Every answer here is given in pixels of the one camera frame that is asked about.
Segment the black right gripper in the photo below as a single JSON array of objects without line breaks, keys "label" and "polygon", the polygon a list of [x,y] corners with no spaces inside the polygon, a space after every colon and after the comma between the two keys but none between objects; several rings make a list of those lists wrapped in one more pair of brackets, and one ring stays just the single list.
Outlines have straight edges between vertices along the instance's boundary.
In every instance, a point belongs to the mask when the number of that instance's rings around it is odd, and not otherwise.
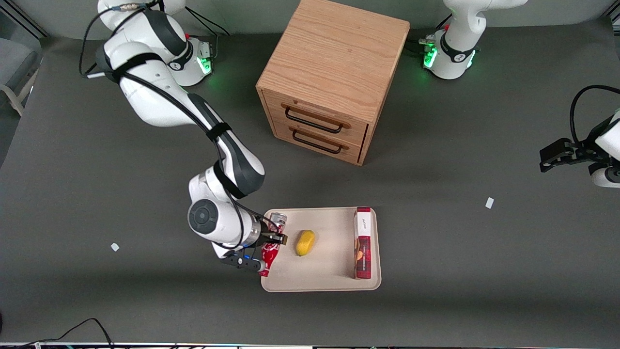
[{"label": "black right gripper", "polygon": [[251,248],[260,248],[264,243],[286,245],[288,237],[279,233],[279,226],[261,219],[252,219],[250,230]]}]

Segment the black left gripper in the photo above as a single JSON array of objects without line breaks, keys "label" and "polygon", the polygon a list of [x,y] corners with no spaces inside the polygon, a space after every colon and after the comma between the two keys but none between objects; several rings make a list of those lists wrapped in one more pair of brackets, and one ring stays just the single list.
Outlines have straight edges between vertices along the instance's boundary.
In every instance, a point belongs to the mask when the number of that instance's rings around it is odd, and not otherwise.
[{"label": "black left gripper", "polygon": [[[591,129],[589,135],[580,140],[573,127],[573,142],[580,155],[605,166],[614,165],[614,122],[603,121]],[[540,172],[546,173],[561,165],[575,162],[574,148],[567,138],[560,138],[540,150]]]}]

